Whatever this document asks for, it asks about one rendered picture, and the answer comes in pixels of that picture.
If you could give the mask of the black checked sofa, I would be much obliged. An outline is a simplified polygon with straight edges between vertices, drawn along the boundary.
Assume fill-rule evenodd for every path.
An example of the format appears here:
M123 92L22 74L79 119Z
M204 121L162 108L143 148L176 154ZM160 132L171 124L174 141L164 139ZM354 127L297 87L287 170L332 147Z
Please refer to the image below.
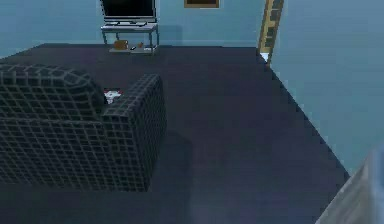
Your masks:
M156 74L110 100L84 71L0 63L0 183L145 192L166 129Z

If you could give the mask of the brown framed picture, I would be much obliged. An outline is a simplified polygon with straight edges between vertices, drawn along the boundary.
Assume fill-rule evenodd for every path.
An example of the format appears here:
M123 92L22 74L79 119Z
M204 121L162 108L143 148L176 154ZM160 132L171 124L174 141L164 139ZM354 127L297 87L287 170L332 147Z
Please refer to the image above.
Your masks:
M219 0L184 0L185 8L219 8Z

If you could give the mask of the grey television stand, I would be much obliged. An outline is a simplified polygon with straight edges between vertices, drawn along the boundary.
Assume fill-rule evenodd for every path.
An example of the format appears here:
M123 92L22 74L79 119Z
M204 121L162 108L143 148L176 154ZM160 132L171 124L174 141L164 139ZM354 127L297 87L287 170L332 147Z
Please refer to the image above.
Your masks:
M120 40L120 34L132 34L132 33L141 33L147 34L149 44L145 45L142 48L138 47L138 44L130 44L126 50L115 50L114 44L110 48L112 53L128 53L128 54L143 54L143 55L154 55L159 47L159 26L157 23L146 23L145 25L138 26L137 24L130 24L129 22L112 22L105 24L101 27L101 34L103 38L103 43L108 44L107 35L114 34L116 40ZM131 47L137 47L135 50L130 50Z

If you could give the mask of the red and white cushion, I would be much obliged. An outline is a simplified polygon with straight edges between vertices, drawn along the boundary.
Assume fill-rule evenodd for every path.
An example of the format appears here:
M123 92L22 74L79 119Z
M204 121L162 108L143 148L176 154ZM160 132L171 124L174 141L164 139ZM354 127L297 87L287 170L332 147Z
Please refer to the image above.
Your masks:
M104 90L104 96L105 96L106 102L108 104L113 103L121 95L122 95L122 91L120 89L105 89Z

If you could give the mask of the black television set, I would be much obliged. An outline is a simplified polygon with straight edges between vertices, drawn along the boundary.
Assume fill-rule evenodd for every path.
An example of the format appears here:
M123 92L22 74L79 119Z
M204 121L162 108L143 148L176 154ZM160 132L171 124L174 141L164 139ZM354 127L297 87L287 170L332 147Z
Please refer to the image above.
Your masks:
M100 0L105 21L157 21L155 0Z

